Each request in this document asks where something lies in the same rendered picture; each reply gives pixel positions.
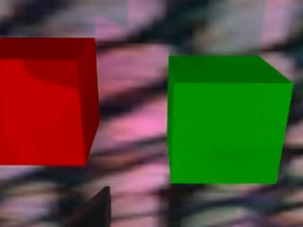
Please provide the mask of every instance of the block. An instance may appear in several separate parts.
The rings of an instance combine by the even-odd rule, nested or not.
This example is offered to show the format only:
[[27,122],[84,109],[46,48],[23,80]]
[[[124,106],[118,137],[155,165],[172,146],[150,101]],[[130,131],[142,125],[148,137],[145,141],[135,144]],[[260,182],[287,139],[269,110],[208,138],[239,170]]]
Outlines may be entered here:
[[293,84],[259,56],[170,56],[171,183],[275,183]]
[[93,38],[0,39],[0,165],[84,166],[98,124]]

